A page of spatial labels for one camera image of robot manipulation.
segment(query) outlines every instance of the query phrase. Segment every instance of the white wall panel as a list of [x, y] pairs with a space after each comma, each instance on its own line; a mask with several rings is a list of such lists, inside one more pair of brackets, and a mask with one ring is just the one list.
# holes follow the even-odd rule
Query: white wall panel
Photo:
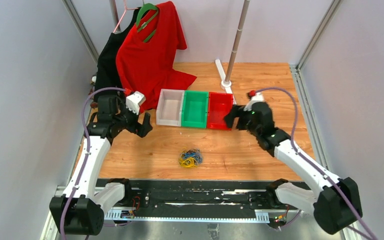
[[[123, 1], [117, 0], [121, 17]], [[145, 3], [161, 3], [147, 0]], [[177, 62], [228, 62], [243, 0], [173, 0], [188, 49], [178, 51]], [[307, 47], [331, 0], [251, 0], [236, 62], [288, 62], [296, 64]], [[109, 0], [74, 0], [98, 52], [114, 29]], [[142, 5], [127, 0], [127, 6]], [[121, 26], [132, 19], [127, 12]]]
[[0, 1], [0, 240], [39, 239], [95, 71], [62, 1]]
[[384, 1], [342, 1], [302, 75], [331, 169], [384, 239]]

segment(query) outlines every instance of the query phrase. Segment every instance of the white pole stand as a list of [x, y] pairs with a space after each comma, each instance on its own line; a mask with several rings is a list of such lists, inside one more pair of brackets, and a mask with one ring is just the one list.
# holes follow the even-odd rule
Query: white pole stand
[[[215, 66], [217, 67], [217, 70], [218, 70], [218, 74], [220, 75], [220, 79], [221, 79], [221, 88], [227, 93], [227, 94], [232, 94], [233, 95], [233, 91], [232, 91], [232, 81], [228, 81], [228, 82], [225, 82], [225, 78], [226, 78], [226, 74], [225, 74], [225, 70], [223, 69], [223, 66], [222, 66], [222, 62], [220, 61], [220, 59], [216, 59], [215, 61]], [[235, 105], [236, 104], [236, 100], [235, 100], [235, 96], [233, 96], [233, 104]]]
[[[230, 54], [229, 65], [227, 67], [227, 74], [223, 69], [220, 59], [215, 60], [215, 66], [217, 67], [218, 74], [220, 75], [220, 78], [221, 78], [221, 88], [225, 90], [226, 93], [232, 94], [232, 95], [233, 95], [232, 81], [231, 81], [232, 69], [233, 69], [233, 64], [235, 63], [236, 53], [238, 52], [239, 41], [241, 40], [242, 29], [244, 28], [245, 17], [247, 16], [249, 5], [250, 5], [250, 0], [243, 1], [242, 12], [240, 13], [239, 24], [237, 26], [237, 31], [236, 31], [236, 36], [234, 38], [232, 52]], [[233, 96], [233, 104], [234, 105], [236, 104], [236, 99], [234, 96]]]

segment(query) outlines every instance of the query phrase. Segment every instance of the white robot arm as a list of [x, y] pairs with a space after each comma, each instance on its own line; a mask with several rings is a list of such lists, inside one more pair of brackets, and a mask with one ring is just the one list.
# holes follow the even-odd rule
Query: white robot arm
[[275, 127], [272, 110], [260, 92], [249, 92], [248, 97], [247, 105], [234, 105], [224, 118], [227, 126], [231, 128], [234, 119], [239, 118], [237, 129], [254, 135], [263, 150], [288, 165], [310, 188], [297, 187], [285, 179], [276, 180], [266, 188], [270, 206], [287, 204], [301, 209], [314, 216], [323, 230], [334, 234], [357, 220], [336, 190], [339, 187], [362, 216], [356, 182], [349, 177], [342, 179], [318, 164], [292, 142], [289, 134]]
[[116, 179], [97, 194], [95, 186], [113, 139], [122, 130], [143, 138], [153, 129], [149, 113], [145, 113], [142, 124], [138, 123], [140, 105], [144, 101], [145, 96], [140, 92], [127, 96], [125, 104], [115, 95], [98, 98], [98, 112], [91, 116], [87, 125], [89, 139], [83, 141], [74, 174], [62, 196], [53, 197], [49, 203], [49, 210], [60, 232], [63, 225], [66, 234], [97, 235], [103, 227], [104, 215], [117, 202], [131, 200], [128, 179]]

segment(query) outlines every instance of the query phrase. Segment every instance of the wood surface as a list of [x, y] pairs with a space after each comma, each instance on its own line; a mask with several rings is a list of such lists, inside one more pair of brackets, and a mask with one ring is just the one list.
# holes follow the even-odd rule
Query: wood surface
[[[216, 65], [210, 63], [175, 63], [175, 70], [197, 76], [189, 90], [223, 92]], [[239, 105], [248, 102], [246, 93], [277, 86], [290, 91], [298, 102], [295, 85], [286, 63], [235, 63], [232, 90]], [[291, 132], [294, 106], [283, 92], [263, 93], [273, 110], [277, 127]], [[299, 109], [295, 140], [314, 157], [307, 127]], [[279, 178], [298, 181], [300, 178], [284, 163], [262, 150], [254, 136], [233, 129], [214, 130], [156, 125], [155, 110], [150, 110], [153, 130], [140, 138], [121, 132], [112, 144], [99, 174], [100, 178], [273, 181]], [[199, 148], [203, 163], [195, 168], [178, 164], [184, 149]]]

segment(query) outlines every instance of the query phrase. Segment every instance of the pink hanger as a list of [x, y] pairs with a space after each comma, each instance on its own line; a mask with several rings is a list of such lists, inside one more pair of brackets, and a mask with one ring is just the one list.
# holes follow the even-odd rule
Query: pink hanger
[[135, 10], [135, 9], [138, 9], [137, 7], [135, 7], [135, 8], [127, 8], [127, 1], [126, 1], [126, 0], [123, 0], [123, 2], [124, 2], [124, 12], [123, 12], [123, 15], [121, 15], [120, 20], [118, 21], [117, 26], [115, 26], [114, 31], [112, 31], [112, 33], [115, 33], [115, 32], [117, 31], [117, 29], [119, 28], [120, 23], [122, 22], [122, 20], [123, 20], [125, 14], [126, 14], [126, 12], [127, 12], [127, 10]]

